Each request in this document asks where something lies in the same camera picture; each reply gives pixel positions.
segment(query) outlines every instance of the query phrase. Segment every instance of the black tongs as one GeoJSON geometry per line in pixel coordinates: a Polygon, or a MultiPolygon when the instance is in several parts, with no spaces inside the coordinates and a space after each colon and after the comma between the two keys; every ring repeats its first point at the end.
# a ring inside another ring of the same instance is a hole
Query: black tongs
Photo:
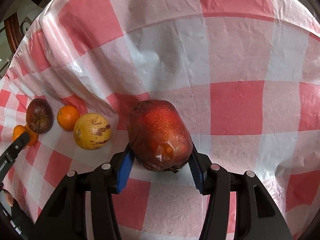
{"type": "Polygon", "coordinates": [[[196,188],[210,195],[199,240],[225,240],[230,191],[235,191],[236,240],[292,240],[290,230],[272,197],[253,171],[243,175],[212,164],[193,146],[189,166],[196,188]]]}

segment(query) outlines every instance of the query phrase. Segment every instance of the tangerine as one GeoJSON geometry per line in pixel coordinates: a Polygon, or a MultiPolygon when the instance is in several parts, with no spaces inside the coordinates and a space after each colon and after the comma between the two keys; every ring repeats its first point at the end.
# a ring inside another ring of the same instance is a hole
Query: tangerine
{"type": "Polygon", "coordinates": [[[26,128],[19,124],[15,128],[13,128],[12,141],[15,141],[20,135],[26,132],[26,128]]]}
{"type": "Polygon", "coordinates": [[[26,132],[30,137],[30,141],[28,142],[28,146],[34,145],[38,140],[38,134],[32,131],[27,125],[24,126],[26,128],[26,132]]]}
{"type": "Polygon", "coordinates": [[[64,106],[57,114],[58,124],[66,131],[73,131],[80,114],[74,106],[64,106]]]}

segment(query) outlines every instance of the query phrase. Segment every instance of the white square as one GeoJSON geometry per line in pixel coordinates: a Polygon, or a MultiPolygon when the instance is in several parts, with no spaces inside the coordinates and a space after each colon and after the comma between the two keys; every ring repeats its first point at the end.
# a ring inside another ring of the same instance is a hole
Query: white square
{"type": "Polygon", "coordinates": [[[262,134],[255,173],[260,180],[289,175],[298,132],[262,134]]]}
{"type": "Polygon", "coordinates": [[[211,135],[205,134],[190,134],[193,144],[197,152],[210,155],[211,151],[211,135]]]}
{"type": "Polygon", "coordinates": [[[17,177],[20,178],[21,175],[21,171],[23,169],[23,164],[26,161],[26,153],[27,151],[22,150],[21,152],[19,152],[18,157],[16,158],[16,161],[14,162],[13,166],[14,166],[14,174],[17,175],[17,177]]]}
{"type": "Polygon", "coordinates": [[[0,142],[0,152],[1,155],[3,154],[3,152],[9,147],[11,143],[7,143],[7,142],[0,142]]]}
{"type": "Polygon", "coordinates": [[[29,98],[33,98],[34,96],[35,96],[35,94],[29,89],[29,87],[26,85],[26,84],[24,84],[24,83],[22,83],[21,84],[21,91],[23,92],[23,93],[25,93],[29,98]]]}
{"type": "Polygon", "coordinates": [[[141,231],[119,225],[119,231],[122,240],[138,240],[141,231]]]}
{"type": "Polygon", "coordinates": [[[35,161],[33,162],[33,167],[35,167],[43,176],[47,170],[52,152],[53,150],[51,148],[43,143],[40,144],[35,161]]]}
{"type": "Polygon", "coordinates": [[[187,163],[176,174],[172,171],[153,172],[152,182],[167,185],[195,186],[189,163],[187,163]]]}
{"type": "Polygon", "coordinates": [[[275,21],[265,80],[299,82],[302,79],[302,67],[308,40],[307,31],[275,21]]]}
{"type": "Polygon", "coordinates": [[[19,88],[12,82],[9,82],[9,88],[15,95],[18,94],[19,88]]]}
{"type": "Polygon", "coordinates": [[[110,0],[123,33],[202,14],[200,0],[110,0]]]}
{"type": "Polygon", "coordinates": [[[39,199],[39,207],[41,209],[44,208],[45,204],[47,203],[48,199],[50,198],[54,190],[55,190],[54,187],[52,187],[50,183],[44,179],[42,184],[42,189],[41,189],[41,195],[39,199]]]}
{"type": "Polygon", "coordinates": [[[210,83],[207,26],[203,17],[175,21],[191,86],[210,83]]]}
{"type": "Polygon", "coordinates": [[[229,172],[254,170],[261,135],[211,136],[210,159],[229,172]]]}
{"type": "Polygon", "coordinates": [[[32,169],[33,169],[32,165],[25,159],[23,161],[22,170],[19,177],[22,184],[25,186],[26,190],[28,190],[28,183],[29,183],[32,169]]]}
{"type": "Polygon", "coordinates": [[[154,233],[142,232],[139,240],[199,240],[199,237],[166,236],[154,233]]]}
{"type": "Polygon", "coordinates": [[[36,170],[36,168],[32,168],[27,191],[37,204],[40,200],[43,180],[43,176],[36,170]]]}
{"type": "Polygon", "coordinates": [[[142,166],[142,164],[137,161],[137,159],[134,160],[130,172],[130,178],[143,181],[152,181],[152,174],[153,171],[148,171],[142,166]]]}
{"type": "Polygon", "coordinates": [[[78,58],[74,62],[70,63],[66,68],[68,71],[71,71],[75,77],[72,77],[72,82],[68,80],[69,77],[62,78],[65,82],[67,82],[70,89],[74,91],[80,98],[90,98],[92,95],[95,95],[97,98],[103,100],[106,98],[95,79],[91,76],[91,73],[88,71],[86,65],[82,61],[82,58],[78,58]]]}
{"type": "Polygon", "coordinates": [[[42,85],[46,87],[46,90],[52,91],[50,94],[53,94],[57,98],[66,98],[71,96],[72,91],[68,87],[67,83],[61,79],[61,75],[59,75],[54,68],[49,67],[45,69],[39,73],[39,77],[42,85]]]}
{"type": "Polygon", "coordinates": [[[54,120],[51,129],[46,134],[39,136],[39,141],[54,150],[61,133],[62,129],[60,125],[54,120]]]}
{"type": "Polygon", "coordinates": [[[233,240],[235,237],[235,233],[230,233],[230,234],[227,234],[227,238],[226,240],[233,240]]]}
{"type": "Polygon", "coordinates": [[[17,125],[16,112],[17,112],[17,110],[12,110],[12,109],[9,109],[9,108],[5,108],[4,109],[3,126],[10,127],[10,128],[13,129],[17,125]]]}
{"type": "Polygon", "coordinates": [[[319,138],[320,130],[298,132],[298,142],[294,150],[290,174],[301,174],[319,170],[319,138]]]}
{"type": "Polygon", "coordinates": [[[136,30],[125,40],[147,91],[190,86],[193,76],[188,76],[190,63],[175,21],[136,30]]]}
{"type": "Polygon", "coordinates": [[[84,150],[77,146],[73,155],[73,159],[93,168],[97,168],[103,163],[110,162],[112,155],[111,143],[107,142],[104,147],[92,151],[84,150]]]}
{"type": "Polygon", "coordinates": [[[17,121],[17,124],[21,124],[21,125],[25,124],[26,123],[26,113],[17,111],[16,112],[16,121],[17,121]]]}

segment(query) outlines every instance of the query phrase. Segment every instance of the brown wrinkled fruit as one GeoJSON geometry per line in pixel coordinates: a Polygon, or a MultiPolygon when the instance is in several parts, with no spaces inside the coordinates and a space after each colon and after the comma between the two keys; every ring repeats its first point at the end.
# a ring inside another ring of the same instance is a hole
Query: brown wrinkled fruit
{"type": "Polygon", "coordinates": [[[28,106],[26,123],[30,130],[40,134],[48,132],[53,125],[53,113],[49,103],[42,98],[35,98],[28,106]]]}
{"type": "Polygon", "coordinates": [[[139,102],[129,114],[127,131],[131,149],[147,170],[177,172],[192,153],[190,134],[168,101],[139,102]]]}

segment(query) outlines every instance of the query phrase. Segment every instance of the plastic tablecloth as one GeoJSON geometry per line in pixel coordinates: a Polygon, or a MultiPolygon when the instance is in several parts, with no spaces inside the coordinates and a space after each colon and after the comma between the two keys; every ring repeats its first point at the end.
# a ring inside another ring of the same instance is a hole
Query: plastic tablecloth
{"type": "MultiPolygon", "coordinates": [[[[92,171],[124,150],[137,102],[165,99],[199,152],[259,176],[296,238],[320,207],[319,35],[297,0],[52,0],[0,81],[1,152],[36,97],[54,113],[74,105],[104,115],[112,138],[85,151],[55,120],[20,153],[5,187],[35,221],[68,170],[92,171]]],[[[173,174],[134,163],[113,200],[124,240],[194,240],[208,199],[188,165],[173,174]]]]}

